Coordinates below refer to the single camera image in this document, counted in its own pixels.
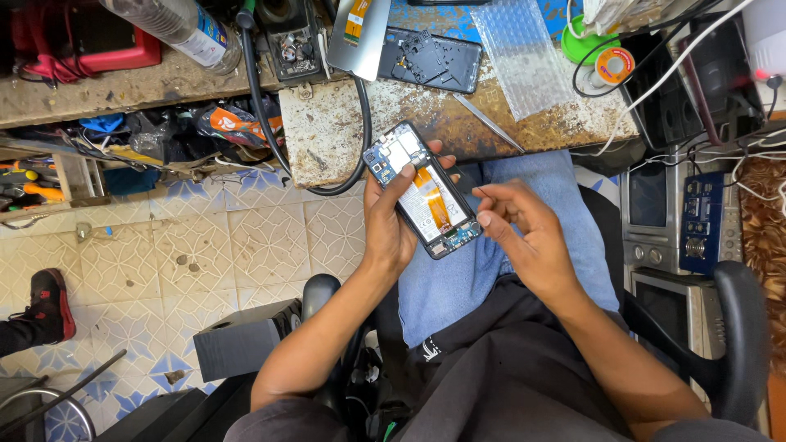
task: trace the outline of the blue jeans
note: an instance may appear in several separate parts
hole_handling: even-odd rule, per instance
[[[606,266],[603,238],[584,205],[567,150],[488,161],[462,167],[477,183],[519,178],[554,210],[562,224],[573,268],[595,303],[617,311],[612,280]],[[467,196],[474,208],[480,199]],[[404,341],[412,348],[469,312],[486,299],[497,277],[513,273],[501,247],[481,237],[434,261],[418,247],[399,278],[399,317]]]

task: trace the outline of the orange handle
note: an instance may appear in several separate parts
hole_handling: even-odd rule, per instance
[[[22,190],[24,190],[25,193],[37,193],[38,195],[41,195],[42,197],[50,201],[56,201],[60,203],[65,201],[65,195],[63,195],[62,190],[48,189],[46,187],[41,187],[38,184],[35,184],[34,182],[26,183],[22,187]]]

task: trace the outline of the office chair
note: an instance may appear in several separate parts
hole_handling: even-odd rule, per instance
[[[598,192],[582,186],[579,189],[601,230],[612,286],[628,327],[686,369],[710,398],[714,418],[750,426],[764,399],[769,370],[764,296],[751,270],[733,261],[716,266],[714,280],[725,321],[726,353],[717,360],[702,358],[670,337],[647,309],[623,288],[623,234],[619,209]],[[339,287],[339,281],[327,274],[309,279],[303,289],[303,320],[310,318]],[[364,428],[359,422],[361,419],[351,416],[345,391],[369,330],[376,330],[385,377],[397,397],[405,403],[417,400],[417,392],[407,392],[405,388],[403,363],[407,347],[398,312],[398,285],[394,285],[353,336],[344,357],[317,394],[316,400],[331,407],[355,434],[362,434]]]

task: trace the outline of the shoe sole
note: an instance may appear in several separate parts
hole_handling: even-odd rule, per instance
[[[57,269],[46,269],[46,271],[54,276],[55,280],[57,280],[57,285],[60,287],[60,315],[63,317],[62,341],[67,341],[76,334],[76,324],[74,323],[74,317],[71,316],[71,308],[68,306],[68,294],[65,291],[65,280]]]

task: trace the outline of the workbench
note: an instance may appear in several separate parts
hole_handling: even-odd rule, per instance
[[[554,5],[538,1],[549,33],[558,37],[565,24],[565,4],[560,0]],[[469,10],[466,6],[413,7],[406,0],[393,0],[388,24],[480,42]],[[573,13],[579,10],[575,6]],[[162,46],[162,54],[160,65],[105,72],[96,79],[84,79],[57,90],[41,83],[0,80],[0,128],[248,93],[243,61],[234,72],[215,77],[166,45]],[[269,64],[264,57],[259,66],[260,82],[265,90],[280,91],[295,184],[304,187],[342,182],[354,168],[361,146],[361,118],[354,85],[346,76],[339,76],[337,81],[310,85],[311,95],[303,99],[297,88],[285,88],[277,82]],[[564,60],[566,76],[572,74],[572,66]],[[459,161],[520,154],[445,91],[383,79],[367,84],[374,137],[407,119],[425,138],[442,139],[445,152],[455,154]],[[477,90],[467,99],[531,152],[605,143],[619,112],[625,108],[619,93],[593,101],[577,95],[574,101],[516,123],[485,56]],[[634,136],[636,127],[628,117],[617,139]]]

